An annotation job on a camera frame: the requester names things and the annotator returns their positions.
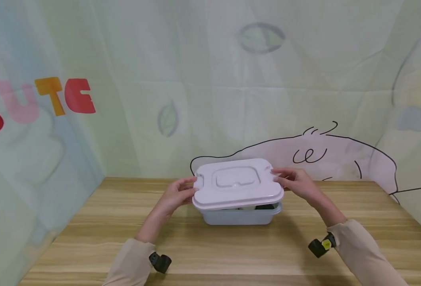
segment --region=plastic storage box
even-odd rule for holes
[[[247,159],[202,165],[196,171],[199,190],[193,204],[210,225],[263,225],[280,213],[284,190],[273,181],[265,159]],[[273,205],[271,210],[256,210]]]
[[[282,211],[282,204],[274,204],[273,210],[219,210],[201,211],[204,221],[213,226],[247,226],[271,223],[274,215]]]

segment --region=light blue container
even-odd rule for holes
[[[202,211],[204,221],[213,226],[249,226],[271,223],[274,215],[282,211],[280,202],[274,204],[273,210],[217,210]]]

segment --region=left hand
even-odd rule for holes
[[[171,183],[154,206],[152,212],[162,214],[166,218],[181,205],[191,203],[191,199],[198,189],[193,188],[196,177],[181,178]]]

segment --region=cartoon character outline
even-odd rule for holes
[[[383,151],[356,139],[332,135],[334,127],[319,132],[316,127],[301,135],[270,139],[222,156],[199,156],[190,162],[195,174],[199,166],[226,160],[263,158],[275,168],[291,166],[305,169],[313,180],[370,180],[378,183],[396,201],[398,192],[396,162]]]

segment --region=table surface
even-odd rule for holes
[[[106,178],[45,251],[21,286],[99,286],[171,180]],[[409,285],[421,285],[421,226],[372,182],[318,182],[343,213],[358,220]],[[360,285],[334,251],[308,250],[326,235],[319,215],[286,192],[267,226],[209,226],[192,205],[179,208],[157,241],[172,259],[146,285]]]

